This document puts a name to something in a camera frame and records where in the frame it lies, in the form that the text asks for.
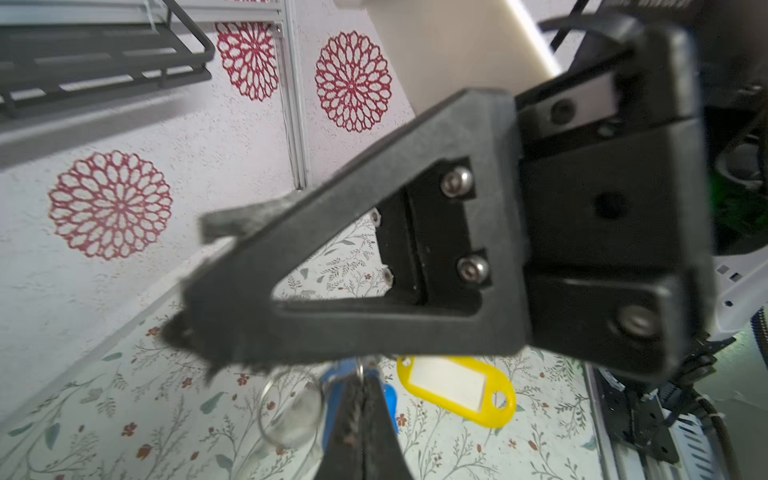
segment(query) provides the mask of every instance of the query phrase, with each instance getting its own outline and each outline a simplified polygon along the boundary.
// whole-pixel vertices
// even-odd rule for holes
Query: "floral tablecloth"
[[[364,217],[284,279],[275,295],[320,300],[386,290],[375,231]],[[263,445],[257,416],[268,421],[306,380],[283,377],[263,412],[256,405],[263,377],[231,367],[206,387],[204,365],[158,338],[163,322],[181,307],[180,299],[169,299],[103,358],[0,432],[0,478],[236,478],[254,445]],[[531,348],[480,360],[515,385],[518,410],[502,429],[484,429],[411,396],[394,362],[382,363],[383,378],[399,394],[398,438],[416,480],[602,477],[580,363]],[[309,450],[264,449],[241,478],[289,480]]]

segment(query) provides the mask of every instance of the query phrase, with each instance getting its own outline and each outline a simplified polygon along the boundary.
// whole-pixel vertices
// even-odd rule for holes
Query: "red circular flower pattern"
[[[392,76],[370,38],[356,31],[331,37],[316,65],[320,106],[337,126],[360,132],[381,121],[392,97]]]
[[[240,94],[263,101],[277,90],[277,57],[270,26],[260,22],[217,23],[221,64]]]
[[[170,188],[151,162],[113,151],[78,160],[48,192],[56,234],[87,257],[128,257],[165,230]]]

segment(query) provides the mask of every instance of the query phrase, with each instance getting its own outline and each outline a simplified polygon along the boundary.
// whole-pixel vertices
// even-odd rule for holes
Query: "keyring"
[[[321,388],[320,382],[317,379],[315,375],[313,375],[308,370],[300,370],[300,372],[303,373],[303,375],[300,378],[308,378],[310,382],[313,384],[313,387],[316,388],[317,394],[319,395],[319,408],[317,409],[317,416],[313,419],[312,427],[307,429],[307,433],[305,435],[301,435],[298,440],[295,442],[290,442],[290,444],[286,444],[281,442],[279,439],[274,438],[272,435],[268,434],[266,432],[266,426],[263,424],[262,420],[262,409],[264,408],[264,403],[266,401],[267,395],[270,393],[270,390],[274,388],[277,384],[277,382],[282,379],[284,376],[288,375],[289,373],[294,373],[296,370],[292,369],[285,369],[282,372],[276,373],[275,375],[271,376],[267,381],[264,387],[261,389],[261,392],[259,393],[259,399],[258,399],[258,416],[257,416],[257,426],[259,427],[259,433],[261,434],[261,437],[266,440],[268,443],[270,443],[272,446],[277,447],[278,449],[295,449],[297,447],[300,447],[302,444],[304,444],[307,440],[311,439],[312,435],[315,434],[317,431],[317,428],[320,425],[320,422],[323,418],[323,405],[325,402],[325,399],[323,398],[323,389]],[[273,417],[272,423],[275,423],[277,419],[280,418],[280,416],[284,415],[285,411],[279,412]]]

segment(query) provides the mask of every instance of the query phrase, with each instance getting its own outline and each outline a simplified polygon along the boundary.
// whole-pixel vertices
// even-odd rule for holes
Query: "metal key ring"
[[[312,374],[309,370],[300,370],[300,372],[303,373],[303,375],[300,378],[308,378],[317,388],[317,392],[320,395],[320,408],[318,409],[317,418],[315,418],[313,422],[314,428],[311,428],[308,430],[308,432],[310,433],[309,435],[303,435],[299,441],[294,442],[295,445],[286,445],[282,443],[280,440],[275,439],[274,437],[272,437],[270,434],[266,432],[266,426],[263,424],[263,420],[261,416],[261,411],[264,407],[266,396],[269,394],[270,390],[277,384],[278,380],[282,379],[284,376],[288,375],[289,373],[294,373],[295,371],[296,370],[285,369],[282,372],[276,373],[266,381],[266,383],[264,384],[264,387],[261,389],[261,392],[259,392],[259,399],[257,402],[257,405],[258,405],[257,426],[259,427],[259,433],[261,434],[261,437],[264,440],[266,440],[272,446],[277,447],[278,449],[289,450],[289,449],[294,449],[301,446],[305,442],[305,439],[303,437],[304,436],[307,436],[308,438],[311,437],[311,435],[319,427],[320,422],[323,418],[323,403],[325,402],[325,399],[323,397],[323,389],[321,388],[320,381],[318,380],[317,376]]]

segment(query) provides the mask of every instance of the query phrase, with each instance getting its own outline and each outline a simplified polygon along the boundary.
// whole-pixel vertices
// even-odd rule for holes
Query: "yellow key tag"
[[[478,360],[459,356],[413,356],[397,361],[397,376],[414,396],[490,429],[507,425],[517,409],[507,376]],[[497,409],[497,403],[506,405]]]

